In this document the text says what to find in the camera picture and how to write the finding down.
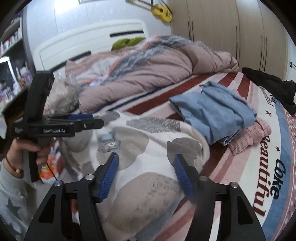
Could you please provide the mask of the grey star sleeve forearm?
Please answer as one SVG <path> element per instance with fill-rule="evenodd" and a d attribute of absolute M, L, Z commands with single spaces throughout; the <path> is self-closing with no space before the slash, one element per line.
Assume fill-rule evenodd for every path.
<path fill-rule="evenodd" d="M 16 240 L 23 240 L 34 216 L 28 205 L 30 186 L 23 177 L 13 176 L 1 163 L 1 219 Z"/>

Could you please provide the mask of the person left hand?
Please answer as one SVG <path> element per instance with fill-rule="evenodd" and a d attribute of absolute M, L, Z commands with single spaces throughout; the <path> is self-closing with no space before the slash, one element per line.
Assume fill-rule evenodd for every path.
<path fill-rule="evenodd" d="M 6 153 L 6 162 L 14 170 L 23 169 L 23 151 L 29 151 L 37 154 L 36 164 L 39 166 L 44 166 L 48 160 L 51 146 L 48 145 L 44 148 L 41 148 L 38 144 L 35 144 L 32 141 L 15 138 Z"/>

